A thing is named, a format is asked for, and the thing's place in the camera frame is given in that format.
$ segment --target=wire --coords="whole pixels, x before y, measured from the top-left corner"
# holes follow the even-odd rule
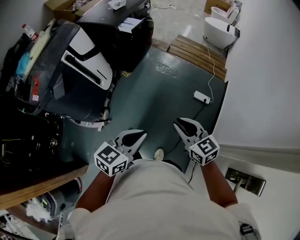
[[[10,160],[8,160],[8,159],[4,159],[4,156],[5,156],[5,153],[11,153],[11,154],[13,154],[13,152],[9,152],[9,151],[4,151],[4,153],[3,153],[3,156],[2,157],[0,157],[0,159],[1,159],[1,161],[3,162],[3,163],[5,163],[5,164],[10,164],[11,162],[10,162]]]
[[[156,3],[153,3],[152,4],[152,8],[151,9],[154,9],[154,8],[159,8],[159,9],[169,9],[169,8],[173,8],[174,10],[181,10],[182,9],[182,6],[180,6],[180,8],[176,8],[174,5],[170,4],[169,7],[158,7],[158,5]]]
[[[195,117],[193,117],[193,120],[195,120],[196,119],[196,117],[198,116],[198,114],[202,111],[202,109],[204,108],[204,103],[203,103],[203,105],[202,105],[202,108],[200,108],[200,110],[199,110],[199,112],[197,112],[197,114],[195,115]]]
[[[211,82],[211,80],[215,77],[215,62],[214,62],[213,59],[210,58],[210,51],[209,51],[207,45],[205,44],[205,42],[203,42],[203,44],[204,44],[204,45],[206,46],[206,48],[207,48],[209,59],[210,59],[210,60],[213,62],[213,64],[214,64],[214,66],[212,67],[212,71],[213,71],[214,75],[212,76],[212,78],[211,78],[211,79],[208,81],[208,83],[207,83],[208,86],[209,86],[209,88],[210,88],[211,98],[212,98],[212,101],[210,101],[210,103],[212,103],[212,102],[214,101],[214,95],[212,94],[212,89],[211,89],[211,86],[210,86],[210,82]]]
[[[195,120],[195,118],[196,118],[196,117],[199,115],[199,113],[202,111],[202,109],[204,108],[204,105],[205,105],[205,104],[202,105],[202,107],[201,107],[200,110],[197,112],[197,114],[195,115],[195,117],[193,117],[193,120]],[[169,153],[173,152],[173,151],[177,148],[177,146],[178,146],[179,143],[180,143],[180,140],[178,140],[178,142],[176,143],[175,147],[174,147],[172,150],[168,151],[168,152],[165,154],[165,156],[167,156]]]
[[[1,142],[4,142],[4,141],[17,141],[17,140],[21,140],[21,139],[4,139],[4,140],[1,140]]]
[[[178,142],[176,143],[175,147],[174,147],[171,151],[168,151],[168,152],[165,154],[165,156],[167,156],[169,153],[173,152],[173,151],[177,148],[177,146],[178,146],[179,143],[180,143],[180,140],[178,140]]]
[[[23,108],[23,110],[21,110],[21,109],[19,109],[19,108],[17,108],[17,109],[18,109],[19,111],[21,111],[22,113],[24,113],[24,114],[29,114],[29,115],[32,115],[32,116],[35,116],[35,117],[44,119],[44,120],[46,120],[47,122],[49,122],[46,118],[42,118],[42,117],[40,117],[40,116],[33,115],[33,114],[30,114],[30,113],[25,112],[25,108]]]
[[[193,167],[193,170],[192,170],[192,175],[191,175],[191,178],[189,179],[188,183],[190,183],[190,182],[191,182],[191,180],[192,180],[192,178],[193,178],[194,171],[195,171],[196,167],[197,167],[197,162],[195,162],[195,165],[194,165],[194,167]]]

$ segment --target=white bottle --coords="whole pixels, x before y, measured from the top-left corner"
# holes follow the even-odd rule
[[[30,37],[32,41],[35,41],[38,38],[38,34],[30,26],[23,24],[22,28],[24,29],[25,34]]]

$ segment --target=person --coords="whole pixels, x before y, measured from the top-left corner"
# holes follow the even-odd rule
[[[139,159],[116,177],[100,172],[69,215],[79,240],[261,239],[250,208],[237,198],[214,161],[202,166],[210,200],[163,162]],[[253,229],[251,238],[241,226]]]

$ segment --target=shoe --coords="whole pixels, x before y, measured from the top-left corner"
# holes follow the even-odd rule
[[[156,161],[163,161],[164,160],[164,150],[162,148],[159,148],[156,150],[155,154],[154,154],[154,160]]]

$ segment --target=concrete floor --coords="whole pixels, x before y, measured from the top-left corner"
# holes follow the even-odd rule
[[[198,90],[210,96],[207,83],[211,77],[212,74],[192,63],[150,48],[133,74],[119,80],[110,102],[112,121],[101,132],[65,120],[62,159],[68,160],[74,153],[90,163],[83,180],[87,187],[99,172],[94,165],[94,152],[104,141],[111,140],[123,130],[137,128],[147,131],[148,136],[140,149],[143,158],[153,159],[158,147],[171,150],[179,140],[173,122],[178,117],[193,118],[196,115],[203,104],[193,98],[193,93]],[[217,77],[210,85],[214,102],[205,105],[196,118],[208,132],[214,128],[225,91],[224,81]],[[185,171],[189,158],[183,151],[184,146],[180,143],[168,159]]]
[[[153,38],[171,43],[178,34],[196,41],[203,42],[203,24],[206,0],[153,0],[151,17],[154,21]]]

